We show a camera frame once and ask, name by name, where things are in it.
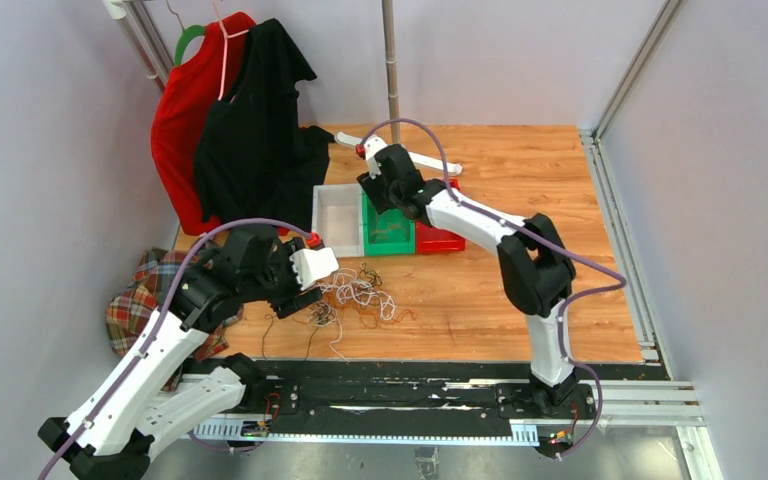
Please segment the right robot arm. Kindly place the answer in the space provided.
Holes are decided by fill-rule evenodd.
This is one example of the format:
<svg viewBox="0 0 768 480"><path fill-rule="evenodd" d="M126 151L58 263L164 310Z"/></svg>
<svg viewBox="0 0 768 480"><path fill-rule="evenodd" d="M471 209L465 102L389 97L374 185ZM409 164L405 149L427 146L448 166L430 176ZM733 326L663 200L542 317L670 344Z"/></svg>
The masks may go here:
<svg viewBox="0 0 768 480"><path fill-rule="evenodd" d="M529 330L532 404L544 416L561 414L578 384L560 311L576 271L552 221L543 214L505 214L471 201L446 180L424 179L401 145L371 138L355 151L368 168L358 182L377 213L398 210L497 258L506 297L524 314Z"/></svg>

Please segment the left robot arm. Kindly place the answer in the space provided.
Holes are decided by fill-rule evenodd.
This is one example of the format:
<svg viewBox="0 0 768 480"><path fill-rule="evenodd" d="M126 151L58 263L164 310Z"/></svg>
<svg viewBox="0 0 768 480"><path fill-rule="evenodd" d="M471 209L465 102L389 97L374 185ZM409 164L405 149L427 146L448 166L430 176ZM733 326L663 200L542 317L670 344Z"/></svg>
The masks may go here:
<svg viewBox="0 0 768 480"><path fill-rule="evenodd" d="M196 241L161 306L98 389L66 417L38 431L52 456L77 479L140 479L181 436L236 406L258 411L264 373L234 354L196 386L151 404L169 378L228 317L264 301L286 318L322 297L318 282L339 268L319 236L287 222L249 218L222 224Z"/></svg>

